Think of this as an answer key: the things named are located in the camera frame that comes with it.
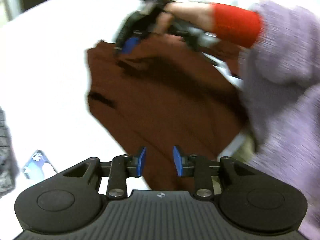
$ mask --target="metal screw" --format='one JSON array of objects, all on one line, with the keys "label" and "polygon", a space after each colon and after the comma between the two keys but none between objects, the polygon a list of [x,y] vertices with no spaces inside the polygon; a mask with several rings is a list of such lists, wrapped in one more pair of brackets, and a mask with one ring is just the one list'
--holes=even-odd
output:
[{"label": "metal screw", "polygon": [[212,192],[209,189],[202,188],[197,191],[197,195],[199,197],[210,197],[212,195]]},{"label": "metal screw", "polygon": [[120,188],[114,188],[109,190],[109,195],[113,197],[121,197],[124,194],[124,191]]}]

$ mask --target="gray fabric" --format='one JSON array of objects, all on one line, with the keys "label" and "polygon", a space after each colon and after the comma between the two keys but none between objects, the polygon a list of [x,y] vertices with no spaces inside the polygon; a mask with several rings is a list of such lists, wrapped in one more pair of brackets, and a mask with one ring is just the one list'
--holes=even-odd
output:
[{"label": "gray fabric", "polygon": [[270,1],[258,42],[239,57],[243,103],[258,143],[249,165],[300,189],[299,231],[320,239],[320,24],[306,9]]},{"label": "gray fabric", "polygon": [[9,132],[5,125],[4,112],[0,108],[0,197],[14,188],[14,158],[10,147]]}]

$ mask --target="brown fabric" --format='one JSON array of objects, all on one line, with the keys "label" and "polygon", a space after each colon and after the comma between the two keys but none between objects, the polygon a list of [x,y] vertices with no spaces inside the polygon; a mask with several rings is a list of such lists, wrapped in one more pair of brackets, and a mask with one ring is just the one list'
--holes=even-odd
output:
[{"label": "brown fabric", "polygon": [[113,47],[88,50],[92,115],[128,154],[147,147],[151,189],[192,191],[192,179],[176,175],[172,148],[216,159],[247,120],[236,89],[176,37],[153,35],[119,58]]},{"label": "brown fabric", "polygon": [[213,48],[202,48],[202,52],[210,54],[227,63],[231,74],[235,76],[240,75],[238,66],[240,50],[240,46],[224,40],[219,41]]}]

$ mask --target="white surface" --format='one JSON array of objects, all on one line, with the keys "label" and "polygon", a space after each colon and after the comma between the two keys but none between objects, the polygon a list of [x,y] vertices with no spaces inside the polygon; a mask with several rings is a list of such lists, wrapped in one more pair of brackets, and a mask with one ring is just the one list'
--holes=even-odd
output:
[{"label": "white surface", "polygon": [[[49,0],[0,29],[0,105],[19,168],[36,149],[58,171],[92,156],[111,161],[124,153],[88,111],[85,50],[101,39],[112,41],[139,5],[139,0]],[[22,173],[16,182],[0,199],[1,240],[21,232],[13,205],[29,184]],[[142,179],[127,184],[129,192],[147,189]],[[106,187],[104,180],[100,190]]]}]

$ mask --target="red cuff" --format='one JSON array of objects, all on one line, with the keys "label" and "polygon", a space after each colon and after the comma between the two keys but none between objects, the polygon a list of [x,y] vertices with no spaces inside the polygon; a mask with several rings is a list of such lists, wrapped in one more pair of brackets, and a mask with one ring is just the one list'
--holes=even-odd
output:
[{"label": "red cuff", "polygon": [[212,4],[213,33],[221,40],[250,48],[262,29],[260,15],[231,5]]}]

